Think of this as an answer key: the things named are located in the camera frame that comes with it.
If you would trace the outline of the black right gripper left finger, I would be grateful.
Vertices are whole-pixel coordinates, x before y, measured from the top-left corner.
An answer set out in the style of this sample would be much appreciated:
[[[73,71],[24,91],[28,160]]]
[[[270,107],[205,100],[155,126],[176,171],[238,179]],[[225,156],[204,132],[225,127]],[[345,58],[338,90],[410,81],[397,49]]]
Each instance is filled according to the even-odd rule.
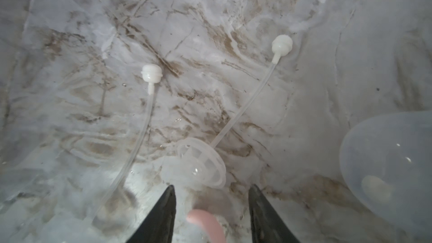
[[[171,243],[176,217],[176,193],[169,185],[127,243]]]

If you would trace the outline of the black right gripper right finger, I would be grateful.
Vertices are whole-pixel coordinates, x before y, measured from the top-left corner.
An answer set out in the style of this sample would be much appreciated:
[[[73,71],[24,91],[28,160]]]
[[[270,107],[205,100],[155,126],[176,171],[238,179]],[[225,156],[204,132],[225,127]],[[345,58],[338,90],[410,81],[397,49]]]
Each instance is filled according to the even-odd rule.
[[[300,243],[256,184],[248,202],[253,243]]]

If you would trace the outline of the clear baby bottle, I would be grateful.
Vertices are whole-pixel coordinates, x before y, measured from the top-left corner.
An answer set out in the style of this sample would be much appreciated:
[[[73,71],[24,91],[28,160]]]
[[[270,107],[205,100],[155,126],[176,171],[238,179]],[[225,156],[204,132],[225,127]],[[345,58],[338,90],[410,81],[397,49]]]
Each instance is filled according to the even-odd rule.
[[[340,170],[369,210],[416,236],[432,237],[432,113],[367,119],[343,138]]]

